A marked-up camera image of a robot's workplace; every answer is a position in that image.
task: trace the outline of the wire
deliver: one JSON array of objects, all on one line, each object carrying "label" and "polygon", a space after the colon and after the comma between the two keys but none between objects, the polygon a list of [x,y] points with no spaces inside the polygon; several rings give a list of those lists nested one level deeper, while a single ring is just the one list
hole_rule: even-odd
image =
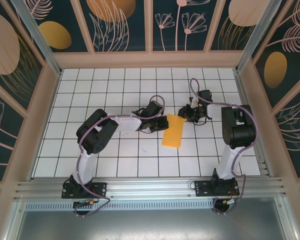
[{"label": "wire", "polygon": [[[231,164],[231,173],[233,174],[233,176],[235,176],[235,177],[237,177],[237,178],[243,177],[243,183],[242,183],[241,194],[240,194],[240,196],[239,196],[239,200],[241,200],[242,197],[243,197],[243,195],[244,195],[244,190],[245,190],[245,185],[246,185],[246,178],[247,178],[247,176],[246,176],[245,174],[237,175],[237,174],[235,173],[234,167],[235,167],[235,164],[236,164],[236,161],[237,161],[238,157],[239,157],[244,151],[246,151],[246,150],[252,148],[252,147],[257,143],[257,141],[258,141],[258,139],[259,139],[259,128],[258,128],[257,120],[254,118],[254,116],[253,116],[247,109],[245,109],[245,108],[242,107],[242,106],[239,106],[239,105],[237,105],[237,104],[229,104],[229,103],[223,103],[223,102],[213,102],[213,101],[208,101],[208,100],[205,100],[204,98],[200,97],[200,96],[198,95],[198,93],[194,91],[194,88],[192,87],[192,82],[193,82],[193,81],[195,81],[196,84],[197,84],[197,86],[198,86],[198,91],[197,91],[197,92],[199,92],[200,85],[199,85],[199,82],[198,82],[198,80],[197,80],[196,78],[194,78],[194,77],[191,78],[191,80],[190,80],[190,89],[191,89],[191,91],[193,92],[193,94],[194,94],[198,99],[200,99],[200,100],[202,100],[203,102],[208,103],[208,104],[217,104],[217,105],[222,105],[222,106],[227,106],[227,107],[236,107],[236,108],[241,109],[242,111],[244,111],[244,112],[251,118],[251,120],[253,121],[253,124],[254,124],[254,127],[255,127],[255,139],[254,139],[254,141],[253,141],[249,146],[240,149],[240,150],[236,153],[236,155],[235,155],[235,157],[234,157],[234,159],[233,159],[233,162],[232,162],[232,164]],[[216,214],[219,214],[219,213],[221,213],[221,211],[218,210],[218,209],[216,209],[216,207],[215,207],[215,206],[216,206],[216,201],[217,201],[217,200],[218,200],[218,198],[216,197],[216,198],[213,200],[213,205],[212,205],[212,206],[213,206],[213,211],[214,211]],[[230,213],[230,212],[232,212],[234,209],[236,209],[236,207],[238,206],[238,203],[239,203],[239,202],[237,202],[237,203],[235,204],[235,206],[234,206],[233,208],[231,208],[231,209],[228,211],[228,213]]]},{"label": "wire", "polygon": [[150,117],[142,117],[142,116],[136,116],[136,115],[131,115],[131,114],[120,114],[120,115],[108,115],[108,116],[105,116],[104,118],[100,119],[99,121],[97,121],[95,124],[93,124],[84,134],[83,136],[81,137],[80,141],[79,141],[79,149],[80,149],[80,155],[78,157],[78,161],[76,162],[76,175],[78,177],[78,181],[79,181],[79,184],[81,185],[81,187],[88,193],[90,193],[92,196],[95,196],[99,199],[105,199],[106,202],[103,203],[101,206],[99,206],[96,210],[93,210],[93,211],[90,211],[88,212],[87,214],[85,215],[79,215],[77,213],[77,207],[74,209],[74,213],[76,214],[77,217],[82,217],[82,218],[85,218],[85,217],[89,217],[93,214],[95,214],[96,212],[98,212],[100,209],[102,209],[105,205],[107,205],[111,200],[110,198],[108,197],[105,197],[105,196],[101,196],[101,195],[98,195],[92,191],[90,191],[82,182],[82,179],[80,177],[80,172],[79,172],[79,166],[80,166],[80,161],[81,161],[81,158],[82,156],[84,155],[84,148],[82,147],[82,143],[83,141],[85,140],[86,136],[97,126],[99,125],[100,123],[102,123],[103,121],[107,120],[107,119],[117,119],[117,118],[126,118],[126,117],[130,117],[130,118],[134,118],[134,119],[140,119],[140,120],[150,120],[150,119],[154,119],[158,116],[160,116],[164,110],[165,110],[165,105],[166,105],[166,102],[164,100],[164,98],[160,95],[153,95],[149,102],[151,102],[151,100],[155,97],[159,97],[161,98],[162,100],[162,108],[160,109],[160,111],[154,115],[154,116],[150,116]]},{"label": "wire", "polygon": [[204,123],[202,123],[202,124],[196,124],[195,122],[193,122],[193,124],[195,125],[195,126],[203,126],[203,125],[205,125],[206,123],[207,123],[207,117],[204,119]]}]

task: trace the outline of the yellow block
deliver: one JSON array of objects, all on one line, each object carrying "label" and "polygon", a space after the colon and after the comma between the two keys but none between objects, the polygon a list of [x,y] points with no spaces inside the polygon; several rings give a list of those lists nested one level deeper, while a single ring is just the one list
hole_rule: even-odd
[{"label": "yellow block", "polygon": [[184,119],[179,116],[168,114],[169,128],[164,130],[162,146],[180,148]]}]

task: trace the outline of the purple cable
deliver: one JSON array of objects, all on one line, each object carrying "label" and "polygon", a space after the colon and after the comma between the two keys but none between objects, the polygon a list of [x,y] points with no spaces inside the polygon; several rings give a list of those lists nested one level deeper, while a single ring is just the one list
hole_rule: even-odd
[{"label": "purple cable", "polygon": [[[245,190],[245,185],[246,185],[246,178],[247,178],[247,176],[246,176],[245,174],[237,175],[237,174],[235,173],[234,167],[235,167],[236,161],[237,161],[238,157],[240,156],[240,154],[241,154],[242,152],[244,152],[245,150],[248,150],[249,148],[252,148],[252,147],[257,143],[258,138],[259,138],[259,128],[258,128],[257,121],[256,121],[256,119],[254,118],[254,116],[253,116],[247,109],[245,109],[245,108],[242,107],[242,106],[239,106],[239,105],[237,105],[237,104],[223,103],[223,102],[213,102],[213,101],[208,101],[208,100],[203,99],[202,97],[200,97],[200,96],[194,91],[194,89],[193,89],[193,87],[192,87],[192,81],[195,81],[196,84],[198,85],[198,92],[199,92],[199,89],[200,89],[199,82],[198,82],[197,79],[191,78],[191,80],[190,80],[190,89],[191,89],[191,91],[193,92],[193,94],[194,94],[198,99],[200,99],[201,101],[206,102],[206,103],[208,103],[208,104],[217,104],[217,105],[222,105],[222,106],[227,106],[227,107],[236,107],[236,108],[241,109],[242,111],[244,111],[244,112],[251,118],[251,120],[253,121],[253,124],[254,124],[254,127],[255,127],[255,139],[254,139],[254,141],[253,141],[249,146],[247,146],[247,147],[245,147],[245,148],[243,148],[243,149],[241,149],[241,150],[239,150],[239,151],[237,152],[237,154],[235,155],[235,157],[234,157],[234,159],[233,159],[232,165],[231,165],[231,172],[232,172],[232,174],[233,174],[235,177],[237,177],[237,178],[243,177],[243,183],[242,183],[241,194],[240,194],[240,196],[239,196],[239,200],[241,200],[242,197],[243,197],[243,195],[244,195],[244,190]],[[216,201],[217,201],[217,200],[218,200],[218,198],[215,198],[215,199],[213,200],[213,205],[212,205],[213,208],[212,208],[212,209],[213,209],[213,211],[214,211],[216,214],[219,214],[219,213],[222,213],[222,212],[221,212],[220,210],[216,209],[216,207],[215,207]],[[228,213],[231,213],[234,209],[236,209],[238,203],[239,203],[239,202],[237,202],[237,203],[233,206],[233,208],[231,208],[231,209],[228,211]]]},{"label": "purple cable", "polygon": [[156,115],[154,115],[154,116],[150,116],[150,117],[142,117],[142,116],[136,116],[136,115],[131,115],[131,114],[120,114],[120,115],[110,115],[110,116],[106,116],[106,117],[100,119],[99,121],[97,121],[95,124],[93,124],[93,125],[88,129],[88,131],[86,131],[86,133],[83,134],[82,138],[80,139],[80,141],[79,141],[79,143],[78,143],[78,144],[79,144],[79,148],[80,148],[80,155],[79,155],[78,161],[76,162],[76,174],[77,174],[77,177],[78,177],[78,181],[79,181],[81,187],[82,187],[85,191],[87,191],[88,193],[90,193],[91,195],[93,195],[93,196],[95,196],[95,197],[97,197],[97,198],[99,198],[99,199],[105,199],[105,200],[107,200],[107,201],[106,201],[104,204],[102,204],[100,207],[98,207],[96,210],[90,211],[90,212],[88,212],[88,213],[85,214],[85,215],[79,215],[79,214],[77,213],[77,209],[80,207],[80,205],[78,205],[78,206],[74,209],[74,213],[76,214],[77,217],[79,217],[79,216],[81,216],[82,218],[84,218],[84,217],[89,217],[89,216],[95,214],[96,212],[98,212],[101,208],[103,208],[105,205],[107,205],[107,204],[111,201],[110,198],[108,198],[108,197],[101,196],[101,195],[98,195],[98,194],[96,194],[96,193],[90,191],[88,188],[86,188],[86,186],[83,184],[83,182],[82,182],[82,180],[81,180],[80,173],[79,173],[79,165],[80,165],[81,158],[82,158],[82,156],[83,156],[83,154],[84,154],[84,149],[83,149],[83,147],[82,147],[82,143],[83,143],[84,139],[85,139],[86,136],[92,131],[92,129],[94,129],[97,125],[99,125],[100,123],[102,123],[103,121],[105,121],[105,120],[107,120],[107,119],[117,119],[117,118],[131,117],[131,118],[134,118],[134,119],[140,119],[140,120],[150,120],[150,119],[154,119],[154,118],[156,118],[156,117],[159,117],[159,116],[162,114],[162,112],[165,110],[166,102],[165,102],[164,98],[163,98],[162,96],[160,96],[160,95],[153,95],[153,96],[150,98],[150,101],[149,101],[149,102],[151,102],[151,100],[152,100],[154,97],[159,97],[159,98],[161,98],[161,99],[162,99],[162,102],[163,102],[162,108],[161,108],[161,110],[158,112],[158,114],[156,114]]}]

